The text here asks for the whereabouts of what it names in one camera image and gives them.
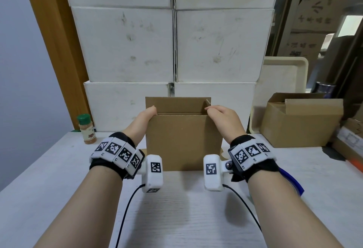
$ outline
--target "wooden table surface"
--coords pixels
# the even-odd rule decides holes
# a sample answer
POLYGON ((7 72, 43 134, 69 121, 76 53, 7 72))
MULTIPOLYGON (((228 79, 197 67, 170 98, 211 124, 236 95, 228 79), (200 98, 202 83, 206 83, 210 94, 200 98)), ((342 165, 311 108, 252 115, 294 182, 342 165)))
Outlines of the wooden table surface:
MULTIPOLYGON (((32 247, 88 172, 88 157, 109 133, 85 145, 67 133, 0 192, 0 247, 32 247)), ((143 140, 139 148, 145 148, 143 140)), ((273 149, 277 163, 305 189, 303 199, 346 247, 363 243, 363 174, 321 147, 273 149)), ((245 182, 232 183, 254 213, 245 182)), ((125 180, 110 247, 141 177, 125 180)), ((119 247, 266 247, 248 210, 230 190, 204 190, 203 172, 165 172, 155 194, 141 190, 129 207, 119 247)))

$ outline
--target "wall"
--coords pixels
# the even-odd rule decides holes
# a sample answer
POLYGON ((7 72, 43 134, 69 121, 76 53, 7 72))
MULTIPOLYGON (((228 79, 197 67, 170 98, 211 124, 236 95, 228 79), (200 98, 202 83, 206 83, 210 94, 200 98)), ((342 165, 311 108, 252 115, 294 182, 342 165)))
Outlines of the wall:
POLYGON ((0 191, 73 130, 29 0, 0 0, 0 191))

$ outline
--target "metal screw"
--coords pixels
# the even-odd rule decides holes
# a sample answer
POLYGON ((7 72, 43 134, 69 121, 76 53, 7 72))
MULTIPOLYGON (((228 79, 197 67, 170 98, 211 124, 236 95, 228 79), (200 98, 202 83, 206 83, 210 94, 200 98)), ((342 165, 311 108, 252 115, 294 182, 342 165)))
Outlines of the metal screw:
POLYGON ((228 170, 232 169, 232 161, 228 161, 228 162, 226 163, 226 168, 227 168, 228 170))

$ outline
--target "forearm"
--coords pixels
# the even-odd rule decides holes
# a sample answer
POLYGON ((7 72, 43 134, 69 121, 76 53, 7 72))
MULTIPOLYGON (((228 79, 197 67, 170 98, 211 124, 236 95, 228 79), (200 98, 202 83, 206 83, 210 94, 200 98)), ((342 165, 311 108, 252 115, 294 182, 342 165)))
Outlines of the forearm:
POLYGON ((115 171, 93 167, 34 247, 108 247, 121 189, 115 171))
POLYGON ((269 248, 342 248, 279 172, 255 173, 248 188, 269 248))

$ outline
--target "cable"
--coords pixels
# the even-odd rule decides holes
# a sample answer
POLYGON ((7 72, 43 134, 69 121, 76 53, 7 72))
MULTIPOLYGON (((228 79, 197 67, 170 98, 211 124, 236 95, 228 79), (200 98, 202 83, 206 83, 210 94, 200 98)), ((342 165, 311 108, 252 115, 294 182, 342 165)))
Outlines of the cable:
POLYGON ((129 209, 131 200, 133 199, 135 193, 139 189, 141 189, 142 187, 144 187, 144 186, 145 186, 145 184, 142 184, 142 185, 138 186, 137 189, 134 191, 133 195, 131 195, 131 197, 130 197, 129 203, 127 204, 126 209, 125 209, 125 213, 123 214, 123 219, 122 219, 122 222, 121 222, 120 232, 118 232, 118 238, 117 238, 117 242, 116 242, 116 248, 118 247, 118 243, 120 241, 120 236, 121 236, 121 231, 122 231, 123 223, 125 222, 125 217, 126 217, 127 209, 129 209))
POLYGON ((223 187, 225 187, 225 188, 228 188, 228 189, 230 189, 230 190, 232 190, 239 198, 240 198, 240 200, 242 200, 242 202, 243 202, 243 204, 247 207, 247 209, 248 209, 248 211, 250 212, 250 214, 252 215, 252 217, 253 217, 253 219, 256 221, 256 224, 257 224, 257 226, 260 228, 260 231, 262 232, 262 230, 261 230, 261 226, 260 226, 260 224, 259 224, 259 222, 257 221, 257 219, 254 217, 254 214, 252 213, 252 211, 251 211, 251 209, 247 206, 247 204, 246 204, 246 202, 243 200, 243 198, 235 191, 235 190, 233 190, 230 186, 228 186, 228 185, 226 185, 226 184, 222 184, 223 185, 223 187))

